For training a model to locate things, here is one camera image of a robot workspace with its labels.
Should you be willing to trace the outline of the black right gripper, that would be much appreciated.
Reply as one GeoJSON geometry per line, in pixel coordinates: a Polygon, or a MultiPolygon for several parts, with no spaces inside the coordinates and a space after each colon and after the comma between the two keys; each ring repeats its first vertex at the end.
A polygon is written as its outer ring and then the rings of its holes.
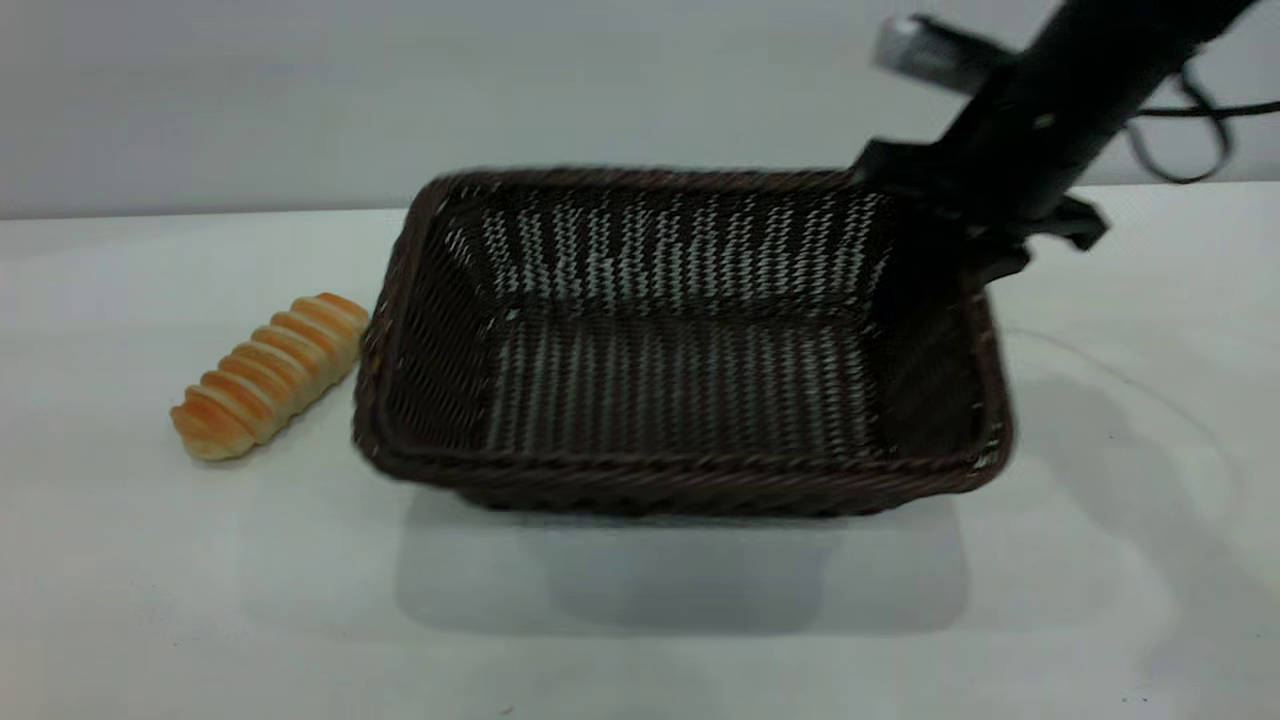
{"type": "Polygon", "coordinates": [[[959,228],[978,236],[983,286],[1032,261],[1033,234],[1093,249],[1107,223],[1070,188],[1111,136],[1111,113],[1070,69],[1061,40],[1038,40],[987,67],[969,102],[933,143],[874,140],[852,172],[895,199],[879,279],[879,332],[934,322],[968,333],[977,266],[959,228]]]}

